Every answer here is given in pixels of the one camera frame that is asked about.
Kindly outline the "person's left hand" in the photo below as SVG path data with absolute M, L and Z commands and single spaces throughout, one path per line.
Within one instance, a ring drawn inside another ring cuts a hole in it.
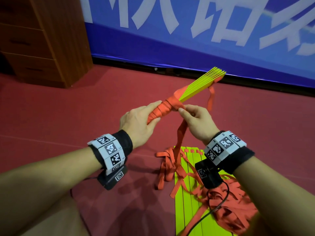
M 130 137 L 133 149 L 143 146 L 153 134 L 147 130 L 149 114 L 162 103 L 161 100 L 131 109 L 120 118 L 120 130 L 124 130 Z

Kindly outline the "person's right hand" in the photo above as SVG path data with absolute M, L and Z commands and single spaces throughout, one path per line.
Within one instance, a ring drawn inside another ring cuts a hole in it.
M 214 136 L 220 132 L 214 123 L 210 113 L 204 107 L 187 104 L 186 108 L 193 108 L 195 110 L 195 124 L 188 126 L 191 134 L 198 140 L 202 141 L 204 145 L 208 145 Z

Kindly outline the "bundle of yellow-green slats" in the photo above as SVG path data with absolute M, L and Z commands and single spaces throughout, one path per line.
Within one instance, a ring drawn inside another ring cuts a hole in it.
M 174 96 L 183 103 L 206 88 L 210 88 L 214 83 L 220 81 L 225 74 L 226 71 L 213 67 L 191 84 L 177 90 Z

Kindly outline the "person's right forearm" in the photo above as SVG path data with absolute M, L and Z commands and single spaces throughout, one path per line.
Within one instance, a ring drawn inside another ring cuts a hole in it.
M 258 210 L 240 236 L 315 236 L 315 195 L 256 157 L 233 175 Z

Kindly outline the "person's left forearm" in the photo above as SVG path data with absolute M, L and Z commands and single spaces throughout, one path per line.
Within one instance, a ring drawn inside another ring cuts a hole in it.
M 101 169 L 90 147 L 0 174 L 0 236 L 19 232 Z

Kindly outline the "marker-tile wristband with black cuff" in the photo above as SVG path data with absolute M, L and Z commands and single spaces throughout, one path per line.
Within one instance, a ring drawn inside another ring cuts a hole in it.
M 205 156 L 219 169 L 228 174 L 255 155 L 246 142 L 231 131 L 220 131 L 204 149 Z
M 133 150 L 131 138 L 124 130 L 114 134 L 104 134 L 87 144 L 101 164 L 106 176 L 115 173 L 122 167 Z

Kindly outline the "blue banner with white print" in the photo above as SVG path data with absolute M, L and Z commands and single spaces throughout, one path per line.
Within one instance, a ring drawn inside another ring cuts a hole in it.
M 315 0 L 80 0 L 92 56 L 315 88 Z

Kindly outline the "row of yellow-green slats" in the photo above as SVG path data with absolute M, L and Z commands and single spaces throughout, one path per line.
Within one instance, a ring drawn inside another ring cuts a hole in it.
M 197 147 L 181 147 L 186 158 L 190 163 L 195 165 L 205 159 L 203 150 Z M 195 196 L 188 193 L 183 186 L 180 186 L 175 196 L 175 227 L 176 236 L 181 236 L 182 231 L 186 228 L 191 219 L 195 216 L 202 206 Z M 237 236 L 220 227 L 212 215 L 207 216 L 200 222 L 189 234 L 189 236 Z

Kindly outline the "person's left leg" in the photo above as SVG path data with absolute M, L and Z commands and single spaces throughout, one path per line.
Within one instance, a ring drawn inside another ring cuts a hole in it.
M 65 194 L 45 213 L 21 230 L 18 236 L 90 236 L 77 204 Z

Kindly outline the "brown wooden drawer cabinet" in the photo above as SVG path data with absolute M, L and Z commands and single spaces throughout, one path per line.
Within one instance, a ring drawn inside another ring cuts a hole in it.
M 93 67 L 80 0 L 0 0 L 0 53 L 24 83 L 71 87 Z

